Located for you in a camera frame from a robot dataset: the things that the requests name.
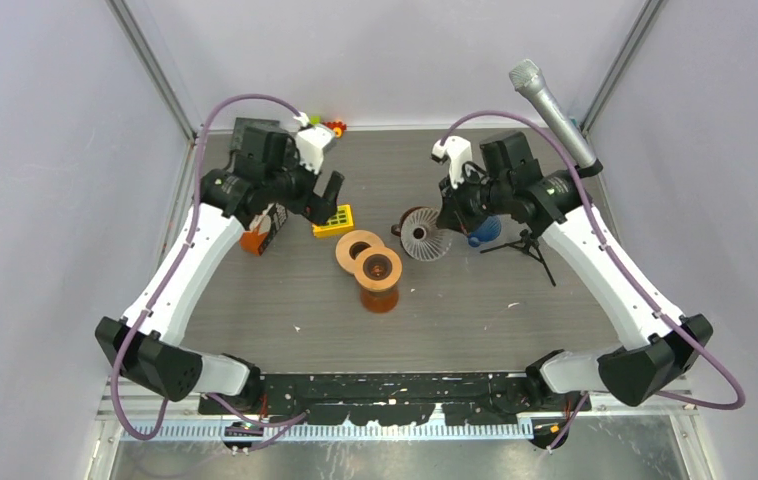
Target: brown spool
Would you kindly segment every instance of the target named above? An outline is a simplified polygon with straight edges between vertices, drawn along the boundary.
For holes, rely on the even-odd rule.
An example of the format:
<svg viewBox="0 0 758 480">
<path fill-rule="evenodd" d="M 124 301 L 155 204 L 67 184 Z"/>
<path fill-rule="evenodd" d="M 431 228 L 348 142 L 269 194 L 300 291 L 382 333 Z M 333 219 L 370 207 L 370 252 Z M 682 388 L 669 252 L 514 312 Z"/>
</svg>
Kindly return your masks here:
<svg viewBox="0 0 758 480">
<path fill-rule="evenodd" d="M 356 257 L 362 251 L 370 247 L 384 247 L 385 242 L 373 232 L 367 230 L 353 230 L 347 233 L 335 246 L 335 258 L 338 265 L 352 275 L 356 269 Z"/>
<path fill-rule="evenodd" d="M 373 313 L 393 310 L 400 300 L 397 283 L 403 262 L 387 247 L 371 247 L 356 257 L 355 279 L 361 287 L 361 304 Z"/>
</svg>

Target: white wall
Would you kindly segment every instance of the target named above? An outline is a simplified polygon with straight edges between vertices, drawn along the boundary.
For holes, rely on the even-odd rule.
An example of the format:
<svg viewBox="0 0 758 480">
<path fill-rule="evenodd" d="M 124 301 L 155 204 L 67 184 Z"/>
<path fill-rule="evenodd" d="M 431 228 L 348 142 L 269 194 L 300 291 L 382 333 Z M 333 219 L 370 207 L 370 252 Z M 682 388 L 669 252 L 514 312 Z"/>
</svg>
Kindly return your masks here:
<svg viewBox="0 0 758 480">
<path fill-rule="evenodd" d="M 195 123 L 227 96 L 261 92 L 353 126 L 447 126 L 486 108 L 537 118 L 508 80 L 526 57 L 581 119 L 643 3 L 129 0 Z"/>
<path fill-rule="evenodd" d="M 184 150 L 103 0 L 0 2 L 0 479 L 81 478 Z"/>
<path fill-rule="evenodd" d="M 722 478 L 758 478 L 758 5 L 668 2 L 592 133 L 627 250 L 749 394 L 703 412 Z M 692 379 L 732 399 L 704 361 Z"/>
</svg>

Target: gray table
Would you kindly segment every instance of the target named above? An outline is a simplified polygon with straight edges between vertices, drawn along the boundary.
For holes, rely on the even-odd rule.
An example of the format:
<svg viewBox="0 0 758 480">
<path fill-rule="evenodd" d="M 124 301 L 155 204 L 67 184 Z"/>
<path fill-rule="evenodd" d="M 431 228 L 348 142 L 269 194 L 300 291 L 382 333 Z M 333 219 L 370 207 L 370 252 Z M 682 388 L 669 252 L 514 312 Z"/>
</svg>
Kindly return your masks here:
<svg viewBox="0 0 758 480">
<path fill-rule="evenodd" d="M 367 312 L 353 277 L 335 262 L 338 237 L 316 239 L 305 219 L 292 217 L 262 257 L 229 252 L 184 345 L 230 353 L 271 373 L 319 373 L 520 370 L 557 348 L 614 343 L 602 309 L 546 246 L 555 288 L 532 259 L 511 249 L 480 255 L 461 235 L 437 262 L 403 255 L 389 227 L 412 206 L 440 206 L 446 167 L 429 159 L 440 133 L 348 132 L 324 165 L 327 175 L 337 169 L 346 176 L 340 202 L 352 205 L 356 228 L 377 233 L 403 258 L 396 309 Z M 477 144 L 494 133 L 462 135 Z M 552 149 L 529 137 L 544 172 L 560 168 Z M 228 141 L 211 139 L 207 169 L 226 164 Z M 608 219 L 598 181 L 586 186 Z M 502 239 L 517 239 L 520 228 L 504 218 Z"/>
</svg>

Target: silver microphone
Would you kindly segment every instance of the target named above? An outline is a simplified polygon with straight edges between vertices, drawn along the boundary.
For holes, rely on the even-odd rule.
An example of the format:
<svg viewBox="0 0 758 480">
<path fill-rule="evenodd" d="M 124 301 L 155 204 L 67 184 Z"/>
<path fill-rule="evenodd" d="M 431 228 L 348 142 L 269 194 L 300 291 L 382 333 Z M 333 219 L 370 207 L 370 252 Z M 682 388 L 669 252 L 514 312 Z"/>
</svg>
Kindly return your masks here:
<svg viewBox="0 0 758 480">
<path fill-rule="evenodd" d="M 509 72 L 509 78 L 517 93 L 526 97 L 529 103 L 535 107 L 535 110 L 544 119 L 544 123 L 562 142 L 577 165 L 590 167 L 597 161 L 594 150 L 591 150 L 591 146 L 582 138 L 582 134 L 579 133 L 573 122 L 562 112 L 559 103 L 556 102 L 556 97 L 550 93 L 547 83 L 544 81 L 544 74 L 541 73 L 538 65 L 527 58 Z"/>
</svg>

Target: yellow block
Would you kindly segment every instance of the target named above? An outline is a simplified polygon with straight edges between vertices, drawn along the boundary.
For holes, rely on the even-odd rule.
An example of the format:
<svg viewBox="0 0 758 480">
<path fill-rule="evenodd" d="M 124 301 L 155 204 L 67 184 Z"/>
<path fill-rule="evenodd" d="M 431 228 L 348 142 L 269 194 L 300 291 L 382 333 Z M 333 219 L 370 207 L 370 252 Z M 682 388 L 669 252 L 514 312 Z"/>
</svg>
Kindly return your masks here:
<svg viewBox="0 0 758 480">
<path fill-rule="evenodd" d="M 326 225 L 311 226 L 311 233 L 317 238 L 332 237 L 335 235 L 343 235 L 347 232 L 351 232 L 355 229 L 355 222 L 352 218 L 352 207 L 349 205 L 338 205 L 338 211 L 329 218 Z"/>
</svg>

